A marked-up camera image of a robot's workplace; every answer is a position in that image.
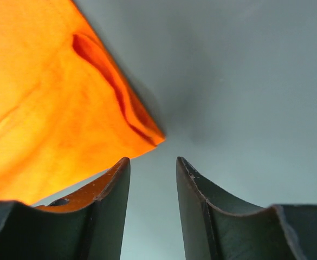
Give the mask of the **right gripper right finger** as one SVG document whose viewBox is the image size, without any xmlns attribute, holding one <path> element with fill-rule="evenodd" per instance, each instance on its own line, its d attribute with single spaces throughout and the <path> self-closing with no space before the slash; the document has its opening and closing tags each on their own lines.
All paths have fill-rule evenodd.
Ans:
<svg viewBox="0 0 317 260">
<path fill-rule="evenodd" d="M 186 259 L 317 259 L 317 205 L 254 205 L 183 157 L 176 181 Z"/>
</svg>

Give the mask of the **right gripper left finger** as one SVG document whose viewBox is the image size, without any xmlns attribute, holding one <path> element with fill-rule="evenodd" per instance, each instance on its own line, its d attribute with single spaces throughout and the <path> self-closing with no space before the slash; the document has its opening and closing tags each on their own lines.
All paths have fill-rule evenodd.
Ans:
<svg viewBox="0 0 317 260">
<path fill-rule="evenodd" d="M 119 259 L 131 166 L 44 206 L 0 201 L 0 259 Z"/>
</svg>

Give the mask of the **orange t shirt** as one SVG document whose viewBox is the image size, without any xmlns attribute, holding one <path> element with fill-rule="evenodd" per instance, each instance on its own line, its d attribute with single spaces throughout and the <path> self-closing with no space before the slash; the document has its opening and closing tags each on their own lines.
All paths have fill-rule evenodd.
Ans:
<svg viewBox="0 0 317 260">
<path fill-rule="evenodd" d="M 0 200 L 34 204 L 163 141 L 72 1 L 0 1 Z"/>
</svg>

